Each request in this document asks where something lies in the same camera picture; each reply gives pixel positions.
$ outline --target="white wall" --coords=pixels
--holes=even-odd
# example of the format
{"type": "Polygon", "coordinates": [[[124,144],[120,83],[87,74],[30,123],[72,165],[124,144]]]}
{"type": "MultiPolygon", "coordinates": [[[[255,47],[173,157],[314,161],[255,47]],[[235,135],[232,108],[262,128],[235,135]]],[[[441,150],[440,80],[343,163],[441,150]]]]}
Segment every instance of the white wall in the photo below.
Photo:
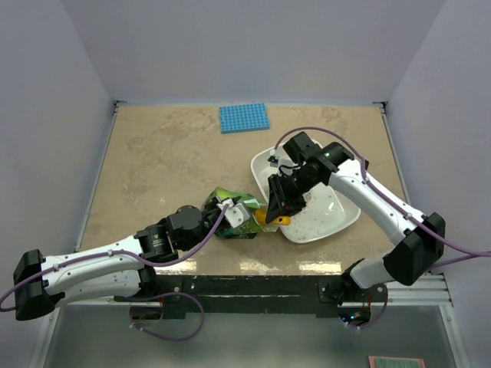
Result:
{"type": "MultiPolygon", "coordinates": [[[[414,205],[476,250],[491,250],[490,19],[489,0],[447,0],[388,104],[414,205]]],[[[444,269],[472,367],[491,361],[490,262],[444,269]]]]}
{"type": "MultiPolygon", "coordinates": [[[[58,0],[2,2],[0,50],[3,293],[25,251],[73,250],[111,101],[58,0]]],[[[0,314],[0,366],[27,366],[39,322],[0,314]]]]}
{"type": "Polygon", "coordinates": [[[111,96],[388,100],[443,0],[62,0],[111,96]]]}

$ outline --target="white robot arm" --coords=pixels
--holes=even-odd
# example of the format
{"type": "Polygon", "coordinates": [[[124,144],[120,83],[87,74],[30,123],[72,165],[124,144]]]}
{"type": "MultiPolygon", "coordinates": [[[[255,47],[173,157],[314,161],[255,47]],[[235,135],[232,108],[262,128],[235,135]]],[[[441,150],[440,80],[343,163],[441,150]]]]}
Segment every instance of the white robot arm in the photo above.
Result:
{"type": "MultiPolygon", "coordinates": [[[[307,134],[300,133],[283,148],[298,167],[290,175],[280,170],[269,177],[266,222],[300,212],[306,206],[303,194],[322,183],[358,205],[395,246],[383,255],[356,262],[343,273],[340,282],[329,285],[327,292],[339,304],[376,284],[398,281],[411,285],[441,257],[443,244],[395,211],[387,199],[442,236],[445,221],[437,213],[425,216],[363,173],[360,163],[341,144],[334,142],[321,148],[307,134]]],[[[37,318],[55,307],[93,297],[155,295],[153,267],[182,261],[178,249],[192,248],[186,258],[194,255],[223,220],[227,226],[239,225],[233,216],[234,205],[240,204],[227,199],[203,211],[187,205],[135,236],[90,251],[46,258],[38,250],[25,253],[14,273],[16,318],[37,318]]]]}

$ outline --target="purple cable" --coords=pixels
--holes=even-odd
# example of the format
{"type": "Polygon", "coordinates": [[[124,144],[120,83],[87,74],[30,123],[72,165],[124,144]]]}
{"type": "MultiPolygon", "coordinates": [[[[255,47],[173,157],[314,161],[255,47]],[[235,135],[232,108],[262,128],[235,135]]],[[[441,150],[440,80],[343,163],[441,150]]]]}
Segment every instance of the purple cable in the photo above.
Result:
{"type": "Polygon", "coordinates": [[[384,300],[384,305],[382,306],[382,309],[378,314],[371,318],[366,324],[362,324],[361,326],[354,326],[352,324],[348,324],[348,327],[354,328],[357,330],[364,330],[365,328],[369,328],[370,326],[373,326],[384,314],[385,310],[387,309],[387,303],[389,302],[389,290],[387,290],[387,287],[385,288],[385,300],[384,300]]]}
{"type": "Polygon", "coordinates": [[[465,253],[469,255],[469,257],[460,257],[460,258],[454,258],[449,261],[441,262],[439,264],[434,264],[433,268],[435,267],[440,267],[442,265],[451,265],[452,263],[460,262],[460,261],[465,261],[466,259],[471,259],[471,258],[477,258],[477,257],[491,257],[491,251],[473,251],[472,249],[460,247],[459,245],[453,243],[450,240],[447,240],[443,238],[442,236],[438,235],[436,232],[432,231],[430,228],[427,226],[423,225],[421,222],[419,222],[417,219],[415,219],[413,216],[410,215],[409,212],[405,211],[402,207],[400,207],[396,202],[394,202],[392,199],[387,197],[385,194],[382,193],[367,177],[367,170],[366,170],[366,160],[365,158],[342,136],[339,134],[327,130],[325,128],[321,128],[318,126],[301,126],[299,128],[294,128],[287,133],[283,134],[282,137],[278,140],[278,142],[275,145],[275,150],[278,148],[280,142],[289,134],[299,131],[299,130],[318,130],[327,134],[331,134],[332,136],[335,136],[338,138],[342,143],[344,143],[352,152],[353,154],[360,159],[360,167],[361,167],[361,176],[363,177],[363,180],[367,183],[367,185],[374,191],[376,192],[387,204],[389,204],[391,207],[396,209],[402,216],[405,218],[409,219],[412,223],[414,223],[417,227],[423,229],[428,235],[432,236],[439,242],[444,243],[445,245],[448,245],[452,249],[459,251],[461,253],[465,253]]]}
{"type": "MultiPolygon", "coordinates": [[[[68,260],[65,262],[61,262],[58,265],[58,267],[63,268],[63,267],[72,265],[74,263],[79,263],[82,261],[88,261],[88,260],[100,258],[100,257],[113,257],[115,255],[129,255],[130,257],[133,257],[136,260],[140,261],[141,263],[143,263],[147,266],[150,266],[150,267],[169,267],[172,265],[176,265],[176,264],[178,264],[182,261],[185,261],[186,259],[194,256],[202,247],[204,247],[206,242],[212,237],[212,235],[215,233],[216,229],[219,227],[220,222],[223,220],[223,217],[225,216],[225,211],[227,210],[228,207],[229,207],[229,205],[223,206],[223,210],[220,212],[220,215],[216,219],[215,224],[213,224],[212,228],[209,230],[208,234],[206,234],[205,238],[196,247],[194,247],[192,251],[186,253],[183,257],[178,258],[174,261],[164,262],[164,263],[156,263],[156,262],[151,262],[151,261],[148,261],[147,259],[141,258],[139,255],[135,255],[134,253],[131,253],[130,251],[113,251],[112,256],[109,256],[109,254],[106,251],[103,251],[101,253],[95,253],[93,255],[85,255],[83,257],[74,258],[74,259],[71,259],[71,260],[68,260]]],[[[29,282],[35,280],[36,278],[40,278],[40,277],[44,276],[45,274],[49,274],[50,272],[53,272],[53,271],[54,271],[54,267],[46,268],[43,271],[39,271],[38,273],[33,274],[32,276],[29,276],[28,278],[22,280],[21,282],[16,284],[14,287],[9,289],[5,294],[3,294],[0,297],[0,312],[15,311],[15,307],[8,307],[8,308],[2,307],[2,304],[5,301],[5,299],[7,299],[11,294],[14,294],[19,288],[22,288],[24,285],[28,284],[29,282]]]]}
{"type": "Polygon", "coordinates": [[[205,323],[205,310],[203,309],[203,306],[201,303],[192,295],[186,294],[186,293],[180,293],[180,292],[172,292],[172,293],[165,293],[165,294],[160,294],[155,297],[145,297],[145,298],[138,298],[138,297],[129,297],[128,300],[130,301],[153,301],[155,299],[160,299],[162,297],[174,297],[174,296],[180,296],[180,297],[187,297],[194,301],[196,305],[199,308],[199,312],[201,313],[201,321],[199,322],[199,326],[189,335],[183,336],[183,337],[174,337],[174,336],[167,336],[167,335],[162,335],[161,333],[153,332],[148,330],[147,328],[141,327],[139,324],[135,323],[133,316],[130,314],[130,321],[131,321],[131,327],[137,328],[139,331],[148,334],[150,336],[156,337],[161,340],[168,340],[168,341],[186,341],[189,339],[192,339],[195,337],[203,328],[203,324],[205,323]]]}

